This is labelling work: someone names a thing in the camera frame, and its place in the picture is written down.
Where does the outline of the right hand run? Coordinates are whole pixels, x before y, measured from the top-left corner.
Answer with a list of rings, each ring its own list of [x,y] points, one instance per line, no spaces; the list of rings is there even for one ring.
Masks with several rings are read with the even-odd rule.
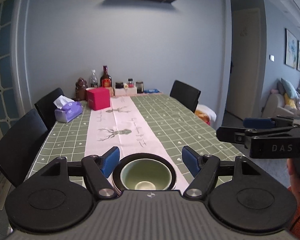
[[[296,173],[292,159],[287,159],[287,168],[290,177],[290,189],[298,202],[298,206],[300,206],[300,178]]]

